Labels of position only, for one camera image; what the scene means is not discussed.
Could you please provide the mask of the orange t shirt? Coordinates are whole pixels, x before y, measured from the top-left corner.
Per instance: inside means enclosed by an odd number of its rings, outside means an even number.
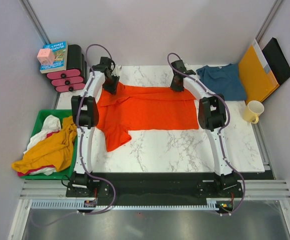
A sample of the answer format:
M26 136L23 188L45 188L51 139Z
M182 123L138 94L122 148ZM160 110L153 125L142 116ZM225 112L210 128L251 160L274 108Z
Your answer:
M129 142L130 131L197 130L195 97L188 91L168 87L118 84L115 95L103 90L97 103L97 128L105 135L111 152Z

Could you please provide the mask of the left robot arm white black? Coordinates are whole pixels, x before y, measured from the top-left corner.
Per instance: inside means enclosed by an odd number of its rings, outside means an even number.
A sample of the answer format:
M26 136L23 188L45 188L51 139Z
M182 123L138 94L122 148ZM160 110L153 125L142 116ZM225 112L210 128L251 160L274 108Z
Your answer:
M84 197L94 193L91 147L95 127L99 122L96 97L102 90L115 95L119 76L113 75L114 61L101 57L100 63L92 66L89 79L80 95L71 98L72 117L77 126L77 154L71 184Z

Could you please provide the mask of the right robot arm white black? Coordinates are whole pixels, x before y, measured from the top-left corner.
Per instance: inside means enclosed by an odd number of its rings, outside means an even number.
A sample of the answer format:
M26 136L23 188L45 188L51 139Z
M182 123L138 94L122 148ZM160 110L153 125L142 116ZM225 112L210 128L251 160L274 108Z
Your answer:
M175 92L188 90L199 101L198 123L205 130L214 159L214 192L220 197L229 194L238 181L228 160L228 151L223 129L230 121L224 97L208 89L198 80L193 70L185 67L179 59L168 62L173 70L171 89Z

